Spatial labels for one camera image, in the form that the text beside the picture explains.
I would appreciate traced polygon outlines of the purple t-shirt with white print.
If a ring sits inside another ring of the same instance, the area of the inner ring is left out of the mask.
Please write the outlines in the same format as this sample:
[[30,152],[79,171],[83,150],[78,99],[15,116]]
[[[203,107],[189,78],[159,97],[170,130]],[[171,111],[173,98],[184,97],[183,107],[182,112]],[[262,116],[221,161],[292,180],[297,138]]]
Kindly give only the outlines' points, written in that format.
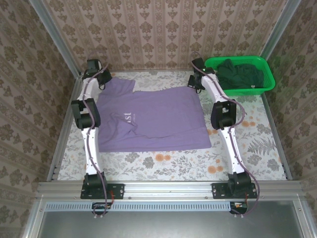
[[134,91],[134,80],[113,78],[99,94],[99,151],[150,152],[211,147],[200,98],[182,86]]

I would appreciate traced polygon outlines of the dark green t-shirt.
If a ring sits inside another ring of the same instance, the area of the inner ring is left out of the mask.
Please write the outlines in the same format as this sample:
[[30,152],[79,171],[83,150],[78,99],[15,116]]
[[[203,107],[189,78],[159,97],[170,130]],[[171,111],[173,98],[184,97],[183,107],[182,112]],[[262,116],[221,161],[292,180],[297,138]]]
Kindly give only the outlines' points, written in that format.
[[223,90],[263,88],[264,73],[252,64],[234,65],[226,59],[217,67],[216,76]]

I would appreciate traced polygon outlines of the green plastic perforated basket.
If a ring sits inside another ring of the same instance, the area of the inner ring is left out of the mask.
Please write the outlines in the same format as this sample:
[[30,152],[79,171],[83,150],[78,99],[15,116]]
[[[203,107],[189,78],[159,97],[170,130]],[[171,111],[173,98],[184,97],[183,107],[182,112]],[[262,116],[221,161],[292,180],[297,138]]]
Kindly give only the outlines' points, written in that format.
[[223,90],[227,96],[260,95],[263,92],[269,91],[275,87],[275,80],[267,62],[263,58],[258,56],[214,57],[214,58],[207,59],[205,61],[205,66],[211,67],[217,71],[217,67],[221,63],[223,63],[226,59],[230,59],[234,65],[252,64],[258,70],[261,70],[264,73],[263,88]]

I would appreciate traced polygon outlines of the floral fern print table cover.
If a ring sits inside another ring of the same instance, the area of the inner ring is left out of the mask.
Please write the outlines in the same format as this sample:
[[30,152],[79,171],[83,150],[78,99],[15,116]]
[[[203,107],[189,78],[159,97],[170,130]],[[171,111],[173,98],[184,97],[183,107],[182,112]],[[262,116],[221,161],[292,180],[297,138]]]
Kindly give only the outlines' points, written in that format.
[[[117,72],[116,77],[135,80],[136,91],[157,91],[185,86],[188,71]],[[199,94],[205,115],[211,148],[186,151],[102,153],[99,163],[107,180],[226,180],[229,161],[218,132],[210,123],[212,102],[207,92]],[[287,178],[276,146],[262,97],[238,96],[246,116],[238,115],[236,127],[238,148],[245,167],[257,180],[285,180]],[[83,180],[86,167],[84,142],[80,130],[71,126],[58,180]]]

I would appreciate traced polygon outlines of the black electronics board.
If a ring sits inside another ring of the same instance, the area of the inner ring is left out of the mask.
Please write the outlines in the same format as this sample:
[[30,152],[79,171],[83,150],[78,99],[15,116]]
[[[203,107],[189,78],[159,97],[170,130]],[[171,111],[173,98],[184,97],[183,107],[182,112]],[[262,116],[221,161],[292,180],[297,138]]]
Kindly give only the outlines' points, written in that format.
[[230,213],[233,215],[244,215],[248,210],[247,202],[230,202]]
[[92,213],[95,218],[100,217],[102,218],[109,209],[111,209],[113,202],[108,202],[107,204],[96,202],[92,204]]

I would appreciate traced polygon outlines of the grey metal panel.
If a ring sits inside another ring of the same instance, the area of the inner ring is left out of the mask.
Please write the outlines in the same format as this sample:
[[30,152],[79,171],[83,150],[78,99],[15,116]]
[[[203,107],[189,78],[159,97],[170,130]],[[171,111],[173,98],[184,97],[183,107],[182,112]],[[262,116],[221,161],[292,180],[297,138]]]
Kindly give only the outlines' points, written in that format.
[[247,216],[229,212],[49,211],[35,203],[23,238],[317,238],[306,202],[263,201]]

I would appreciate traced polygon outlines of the aluminium frame post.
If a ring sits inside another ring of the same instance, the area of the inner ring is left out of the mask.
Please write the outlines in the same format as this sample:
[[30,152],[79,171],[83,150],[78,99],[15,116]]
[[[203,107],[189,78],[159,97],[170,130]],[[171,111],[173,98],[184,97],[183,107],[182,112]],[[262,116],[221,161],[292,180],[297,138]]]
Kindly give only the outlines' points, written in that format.
[[269,59],[278,41],[280,40],[284,30],[286,29],[291,18],[293,17],[298,6],[300,5],[300,2],[301,0],[287,0],[283,11],[281,12],[267,42],[264,45],[263,50],[261,51],[260,56],[265,60]]
[[77,79],[80,76],[80,69],[76,65],[75,59],[71,55],[69,47],[66,45],[64,39],[62,38],[61,31],[58,30],[53,18],[51,17],[49,11],[45,7],[42,0],[29,0],[30,4],[34,8],[35,12],[42,21],[44,27],[55,43],[58,51],[62,55],[64,61],[66,62],[69,70],[73,74],[74,78]]

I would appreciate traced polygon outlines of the aluminium side rail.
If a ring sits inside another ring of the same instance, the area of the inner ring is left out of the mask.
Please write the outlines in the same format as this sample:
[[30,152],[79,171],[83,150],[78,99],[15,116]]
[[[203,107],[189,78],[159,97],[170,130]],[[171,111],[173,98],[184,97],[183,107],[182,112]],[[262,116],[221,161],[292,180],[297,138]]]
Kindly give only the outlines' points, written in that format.
[[269,121],[269,125],[270,125],[270,128],[271,128],[271,131],[272,131],[272,134],[273,134],[273,138],[274,138],[274,141],[275,141],[275,144],[276,144],[276,148],[277,148],[280,160],[281,160],[283,171],[285,173],[285,177],[286,177],[287,180],[292,180],[293,177],[291,175],[291,172],[290,172],[290,169],[289,169],[289,166],[288,166],[288,163],[287,163],[287,159],[285,157],[285,153],[284,153],[284,150],[283,150],[283,147],[282,147],[279,135],[278,135],[278,131],[276,129],[276,126],[275,126],[275,123],[274,123],[274,120],[273,120],[273,116],[272,116],[272,113],[271,113],[271,110],[270,110],[270,107],[269,107],[269,104],[268,104],[268,101],[267,101],[265,93],[261,94],[261,98],[262,98],[262,101],[263,101],[263,105],[264,105],[264,108],[265,108],[265,112],[266,112],[266,115],[267,115],[267,118],[268,118],[268,121]]
[[64,157],[65,149],[68,142],[68,137],[70,134],[70,130],[71,130],[71,126],[72,126],[72,122],[74,118],[72,108],[71,108],[71,102],[73,100],[76,100],[77,97],[80,95],[80,92],[82,90],[82,84],[83,84],[82,76],[80,75],[75,79],[75,84],[72,90],[70,101],[67,106],[65,118],[62,124],[61,132],[59,134],[59,138],[58,138],[58,142],[57,142],[55,152],[53,155],[50,170],[47,176],[47,180],[46,180],[47,182],[50,182],[52,180],[57,180],[58,178],[58,173],[60,170],[62,159]]

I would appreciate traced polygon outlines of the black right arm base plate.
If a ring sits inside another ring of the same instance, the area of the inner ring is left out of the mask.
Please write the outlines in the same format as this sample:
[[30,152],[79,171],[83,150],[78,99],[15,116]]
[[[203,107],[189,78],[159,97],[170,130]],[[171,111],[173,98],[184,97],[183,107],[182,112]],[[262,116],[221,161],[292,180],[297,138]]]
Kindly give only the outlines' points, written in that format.
[[227,182],[212,183],[211,188],[213,199],[257,198],[257,190],[254,183],[236,187],[229,187]]

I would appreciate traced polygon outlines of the aluminium mounting rail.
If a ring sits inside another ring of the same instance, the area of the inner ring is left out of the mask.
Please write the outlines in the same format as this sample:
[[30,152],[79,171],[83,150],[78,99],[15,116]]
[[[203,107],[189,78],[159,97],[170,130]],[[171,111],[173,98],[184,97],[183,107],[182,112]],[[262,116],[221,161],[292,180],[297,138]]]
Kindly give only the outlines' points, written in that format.
[[[124,181],[124,201],[205,201],[212,200],[214,186],[221,181]],[[36,200],[78,201],[83,182],[58,180],[41,182]],[[259,181],[260,201],[290,201],[304,199],[299,181]]]

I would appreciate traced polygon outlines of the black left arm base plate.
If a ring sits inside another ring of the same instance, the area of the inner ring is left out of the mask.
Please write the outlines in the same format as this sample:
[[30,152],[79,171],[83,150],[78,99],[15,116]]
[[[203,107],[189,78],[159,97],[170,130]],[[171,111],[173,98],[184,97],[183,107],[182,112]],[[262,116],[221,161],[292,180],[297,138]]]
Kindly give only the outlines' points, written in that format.
[[[123,183],[108,183],[106,185],[107,199],[123,199],[125,184]],[[84,184],[81,190],[81,199],[104,199],[104,189],[102,184],[87,185]]]

